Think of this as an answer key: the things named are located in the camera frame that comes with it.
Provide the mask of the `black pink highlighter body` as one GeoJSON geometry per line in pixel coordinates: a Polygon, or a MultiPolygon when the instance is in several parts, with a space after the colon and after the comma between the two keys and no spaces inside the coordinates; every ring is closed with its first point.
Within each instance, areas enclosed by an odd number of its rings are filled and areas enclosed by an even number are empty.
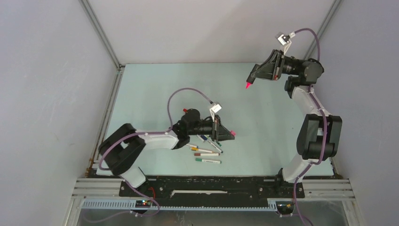
{"type": "Polygon", "coordinates": [[[253,83],[252,82],[246,82],[246,89],[248,89],[253,83]]]}

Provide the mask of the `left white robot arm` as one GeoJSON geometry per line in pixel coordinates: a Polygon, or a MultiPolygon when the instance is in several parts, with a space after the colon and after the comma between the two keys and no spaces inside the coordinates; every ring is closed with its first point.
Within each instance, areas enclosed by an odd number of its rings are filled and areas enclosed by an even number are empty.
{"type": "Polygon", "coordinates": [[[234,140],[235,133],[229,131],[217,114],[201,118],[196,109],[185,110],[181,119],[167,132],[139,132],[130,123],[125,123],[104,140],[98,151],[101,159],[98,169],[121,177],[137,196],[147,194],[147,177],[134,163],[143,151],[156,149],[180,149],[194,135],[208,135],[213,141],[234,140]]]}

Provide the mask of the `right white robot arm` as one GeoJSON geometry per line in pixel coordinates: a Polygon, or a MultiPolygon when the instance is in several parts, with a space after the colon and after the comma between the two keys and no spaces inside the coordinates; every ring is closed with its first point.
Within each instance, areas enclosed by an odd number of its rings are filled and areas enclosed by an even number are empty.
{"type": "Polygon", "coordinates": [[[304,115],[296,140],[297,153],[280,169],[273,185],[280,197],[291,193],[292,184],[300,183],[311,167],[337,154],[343,120],[324,108],[313,88],[324,71],[317,59],[287,57],[282,50],[274,49],[262,64],[254,65],[246,80],[249,88],[256,79],[277,81],[287,74],[284,90],[304,115]]]}

